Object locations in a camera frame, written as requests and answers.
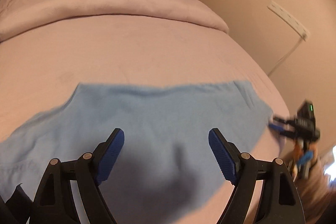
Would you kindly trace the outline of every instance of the blue gripper pad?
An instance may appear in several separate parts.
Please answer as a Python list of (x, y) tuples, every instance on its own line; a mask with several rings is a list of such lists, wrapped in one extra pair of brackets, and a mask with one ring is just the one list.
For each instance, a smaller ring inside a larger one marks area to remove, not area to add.
[(216, 135), (214, 129), (209, 132), (209, 145), (224, 175), (224, 178), (230, 181), (231, 184), (236, 185), (238, 182), (238, 176), (236, 173), (235, 162)]
[(125, 142), (124, 132), (119, 129), (113, 138), (112, 142), (108, 146), (105, 154), (101, 157), (98, 163), (97, 175), (95, 176), (95, 182), (99, 186), (103, 181), (109, 178), (113, 165), (115, 164), (117, 157), (121, 151)]
[(271, 123), (271, 122), (268, 124), (268, 127), (269, 127), (270, 129), (275, 130), (275, 131), (279, 131), (279, 132), (284, 131), (284, 128), (283, 128), (282, 126), (278, 126), (278, 125), (273, 124), (273, 123)]

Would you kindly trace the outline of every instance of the beige wall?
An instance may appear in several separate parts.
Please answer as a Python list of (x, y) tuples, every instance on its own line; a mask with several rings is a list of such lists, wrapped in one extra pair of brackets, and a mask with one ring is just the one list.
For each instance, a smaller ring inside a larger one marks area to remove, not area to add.
[[(271, 0), (201, 0), (229, 25), (235, 39), (268, 73), (299, 40), (271, 12)], [(320, 151), (336, 144), (336, 0), (274, 0), (311, 33), (271, 76), (291, 114), (307, 98), (321, 129)]]

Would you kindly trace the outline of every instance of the power cord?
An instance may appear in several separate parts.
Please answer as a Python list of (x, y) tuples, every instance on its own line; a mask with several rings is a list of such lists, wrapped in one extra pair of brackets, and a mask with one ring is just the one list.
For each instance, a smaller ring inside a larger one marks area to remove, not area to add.
[(286, 59), (288, 57), (290, 57), (290, 55), (296, 50), (296, 48), (302, 43), (303, 40), (306, 40), (307, 35), (303, 34), (302, 37), (300, 37), (300, 39), (298, 40), (298, 42), (294, 45), (293, 48), (290, 49), (290, 51), (288, 53), (286, 53), (283, 57), (281, 57), (276, 64), (274, 65), (274, 67), (271, 69), (271, 71), (267, 74), (268, 77), (270, 77), (273, 72), (276, 71), (276, 69), (283, 63), (286, 61)]

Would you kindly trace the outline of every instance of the pink comforter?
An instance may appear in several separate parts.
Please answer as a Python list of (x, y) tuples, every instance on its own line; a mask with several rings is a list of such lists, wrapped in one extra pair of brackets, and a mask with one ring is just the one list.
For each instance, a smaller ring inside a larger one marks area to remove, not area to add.
[[(65, 102), (78, 82), (249, 80), (274, 112), (287, 116), (273, 83), (227, 32), (197, 0), (0, 0), (0, 140)], [(279, 140), (265, 129), (252, 155), (273, 160), (279, 151)], [(252, 206), (260, 189), (259, 183)], [(179, 223), (216, 223), (231, 190), (225, 183)]]

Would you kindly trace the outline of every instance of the pink bedsheet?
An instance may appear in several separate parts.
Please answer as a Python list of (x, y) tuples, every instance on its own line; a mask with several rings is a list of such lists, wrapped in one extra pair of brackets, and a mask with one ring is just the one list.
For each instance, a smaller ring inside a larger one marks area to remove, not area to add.
[[(0, 0), (0, 140), (65, 102), (78, 82), (249, 80), (274, 112), (287, 116), (273, 83), (226, 32), (225, 22), (197, 0)], [(272, 160), (279, 151), (265, 129), (252, 155)], [(260, 189), (258, 183), (251, 208)], [(231, 190), (224, 183), (178, 223), (216, 223)]]

